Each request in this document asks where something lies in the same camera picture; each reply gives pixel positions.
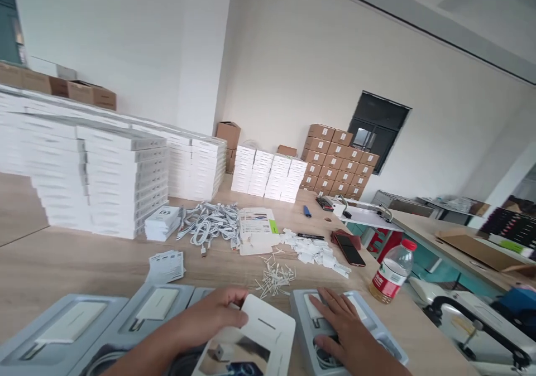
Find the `ceiling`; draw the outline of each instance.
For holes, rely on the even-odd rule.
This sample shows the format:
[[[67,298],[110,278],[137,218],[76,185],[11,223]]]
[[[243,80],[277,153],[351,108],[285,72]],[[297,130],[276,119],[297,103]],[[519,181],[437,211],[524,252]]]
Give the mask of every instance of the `ceiling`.
[[[536,84],[536,0],[361,0]]]

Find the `left hand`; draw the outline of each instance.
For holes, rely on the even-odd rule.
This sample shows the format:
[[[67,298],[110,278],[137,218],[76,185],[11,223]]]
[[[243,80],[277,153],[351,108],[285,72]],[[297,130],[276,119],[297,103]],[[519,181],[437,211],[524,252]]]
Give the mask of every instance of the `left hand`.
[[[228,305],[242,306],[247,294],[247,288],[242,286],[218,288],[171,319],[166,328],[170,327],[168,330],[174,334],[180,351],[206,343],[224,327],[244,326],[247,314]]]

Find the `hand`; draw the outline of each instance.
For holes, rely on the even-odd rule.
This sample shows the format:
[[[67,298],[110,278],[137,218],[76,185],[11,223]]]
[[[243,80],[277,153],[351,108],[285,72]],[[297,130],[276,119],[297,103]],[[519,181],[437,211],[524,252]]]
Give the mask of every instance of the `hand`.
[[[339,344],[327,335],[319,335],[315,343],[337,358],[352,375],[409,375],[409,371],[386,351],[369,333],[345,295],[337,295],[329,288],[319,288],[319,294],[328,306],[310,295],[311,303],[332,325]]]
[[[248,294],[246,287],[218,288],[175,316],[169,323],[176,331],[175,341],[180,351],[206,343],[227,326],[241,328],[248,321],[246,313],[228,307],[230,303],[242,306]]]

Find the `water bottle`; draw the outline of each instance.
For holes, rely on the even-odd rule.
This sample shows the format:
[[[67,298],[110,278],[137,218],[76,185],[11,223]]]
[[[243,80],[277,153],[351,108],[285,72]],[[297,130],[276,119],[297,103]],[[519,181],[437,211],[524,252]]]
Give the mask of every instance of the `water bottle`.
[[[413,252],[417,244],[409,239],[391,249],[380,264],[380,268],[368,286],[368,290],[381,303],[391,303],[400,286],[411,274]]]

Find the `dark window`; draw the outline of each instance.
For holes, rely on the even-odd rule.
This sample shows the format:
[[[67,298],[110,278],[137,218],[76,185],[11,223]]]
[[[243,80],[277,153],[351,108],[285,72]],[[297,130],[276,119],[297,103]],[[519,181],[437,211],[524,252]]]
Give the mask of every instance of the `dark window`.
[[[361,94],[348,131],[354,134],[352,146],[380,156],[374,174],[384,166],[409,110],[366,91]]]

